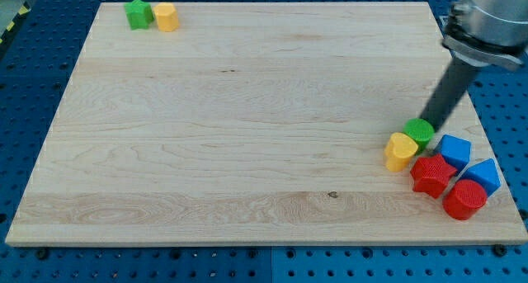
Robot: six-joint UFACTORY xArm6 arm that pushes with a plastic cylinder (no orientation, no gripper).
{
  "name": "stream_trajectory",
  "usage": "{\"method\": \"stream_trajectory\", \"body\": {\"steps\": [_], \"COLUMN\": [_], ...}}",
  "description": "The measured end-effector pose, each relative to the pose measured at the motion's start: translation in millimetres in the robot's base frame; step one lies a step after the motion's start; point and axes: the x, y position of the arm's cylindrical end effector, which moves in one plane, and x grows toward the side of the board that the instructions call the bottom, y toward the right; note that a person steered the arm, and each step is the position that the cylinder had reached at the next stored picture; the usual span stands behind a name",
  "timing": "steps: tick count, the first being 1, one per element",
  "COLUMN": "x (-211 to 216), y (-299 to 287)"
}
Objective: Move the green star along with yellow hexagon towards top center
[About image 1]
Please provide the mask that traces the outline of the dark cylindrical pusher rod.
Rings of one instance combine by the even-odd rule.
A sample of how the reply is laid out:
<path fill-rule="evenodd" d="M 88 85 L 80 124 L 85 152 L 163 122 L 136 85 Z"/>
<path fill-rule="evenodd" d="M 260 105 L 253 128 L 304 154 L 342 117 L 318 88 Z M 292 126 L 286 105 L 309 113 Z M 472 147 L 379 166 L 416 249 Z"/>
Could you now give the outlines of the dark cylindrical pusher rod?
<path fill-rule="evenodd" d="M 480 68 L 454 57 L 424 106 L 420 118 L 438 131 L 447 121 Z"/>

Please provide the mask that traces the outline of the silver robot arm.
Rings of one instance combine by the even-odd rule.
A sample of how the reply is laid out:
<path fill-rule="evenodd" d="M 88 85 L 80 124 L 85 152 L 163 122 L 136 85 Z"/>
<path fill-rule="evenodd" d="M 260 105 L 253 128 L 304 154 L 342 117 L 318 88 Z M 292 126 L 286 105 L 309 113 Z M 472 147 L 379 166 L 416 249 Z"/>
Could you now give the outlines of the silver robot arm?
<path fill-rule="evenodd" d="M 452 53 L 420 118 L 439 130 L 482 68 L 515 71 L 524 65 L 527 0 L 457 0 L 444 27 L 442 45 Z"/>

